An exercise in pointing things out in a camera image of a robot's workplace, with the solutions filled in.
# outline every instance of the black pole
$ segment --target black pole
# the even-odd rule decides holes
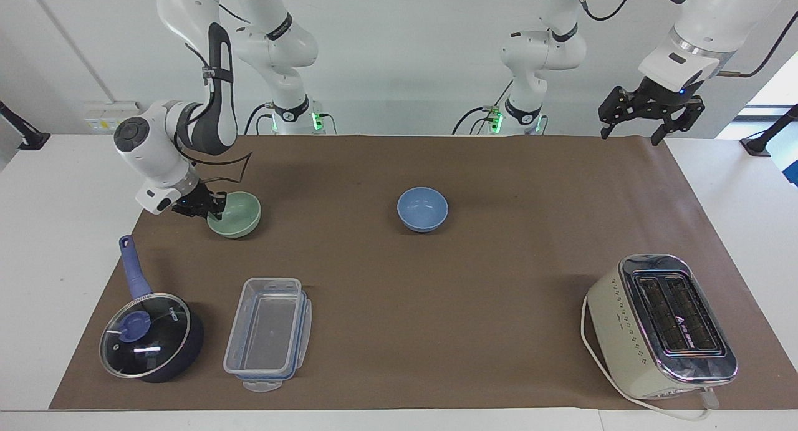
[[[769,157],[770,153],[764,149],[767,147],[767,142],[773,139],[784,127],[796,119],[798,119],[798,104],[793,105],[781,118],[773,122],[773,125],[765,130],[759,138],[741,139],[740,143],[742,143],[743,147],[746,148],[750,155],[755,157]]]
[[[22,135],[22,144],[19,145],[19,150],[39,150],[49,139],[50,133],[37,130],[28,121],[20,118],[17,113],[12,112],[11,108],[6,106],[3,101],[0,101],[0,116],[6,118],[6,121]]]

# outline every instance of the blue handle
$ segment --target blue handle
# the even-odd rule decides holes
[[[128,278],[128,289],[133,299],[152,294],[145,275],[142,274],[142,266],[139,264],[139,254],[136,253],[136,244],[130,235],[122,236],[119,239],[119,250],[122,250],[122,266],[125,267],[125,277]]]

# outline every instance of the brown table mat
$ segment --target brown table mat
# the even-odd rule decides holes
[[[194,365],[161,385],[103,371],[102,329],[129,301],[119,264],[52,409],[634,409],[582,346],[579,309],[621,258],[649,252],[687,261],[726,330],[740,374],[716,389],[721,407],[798,409],[795,369],[665,145],[271,136],[240,138],[225,157],[249,150],[241,186],[213,187],[257,195],[251,236],[226,240],[171,212],[143,213],[133,232],[153,289],[203,318]],[[203,176],[222,170],[239,167]],[[396,214],[419,185],[450,206],[429,235]],[[299,278],[313,300],[305,365],[268,394],[222,369],[251,277]],[[656,404],[701,407],[693,395]]]

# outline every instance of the white cord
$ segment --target white cord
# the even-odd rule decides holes
[[[656,406],[649,405],[646,402],[641,402],[641,400],[638,400],[636,398],[632,398],[632,397],[628,396],[627,394],[625,394],[624,391],[621,391],[621,388],[618,387],[618,385],[615,383],[615,381],[612,379],[612,377],[610,377],[610,374],[609,374],[609,372],[607,372],[607,369],[605,369],[604,366],[602,365],[601,361],[599,361],[599,357],[596,356],[596,353],[593,351],[593,348],[590,346],[589,343],[587,343],[587,338],[585,337],[585,311],[586,311],[586,309],[587,309],[587,295],[585,296],[585,299],[582,301],[582,326],[581,326],[582,343],[584,343],[585,347],[587,347],[587,351],[590,352],[590,356],[593,357],[593,361],[596,361],[596,366],[598,366],[598,368],[601,369],[601,372],[607,378],[607,381],[610,382],[612,387],[615,388],[615,390],[618,391],[618,393],[621,394],[622,397],[626,398],[627,400],[629,400],[632,403],[635,403],[635,405],[641,405],[644,408],[651,409],[652,411],[658,412],[659,414],[665,414],[666,416],[673,417],[674,419],[689,420],[690,422],[699,422],[699,420],[704,420],[707,417],[709,417],[709,413],[712,411],[712,409],[709,409],[709,408],[705,408],[704,411],[701,412],[701,415],[699,415],[699,416],[687,417],[687,416],[682,416],[682,415],[679,415],[679,414],[675,414],[672,411],[669,411],[668,409],[658,408]],[[712,392],[712,388],[708,388],[707,391],[708,392]]]

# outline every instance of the clear food container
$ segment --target clear food container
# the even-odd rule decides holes
[[[311,318],[310,299],[299,280],[250,278],[241,291],[224,371],[252,392],[279,388],[302,367]]]

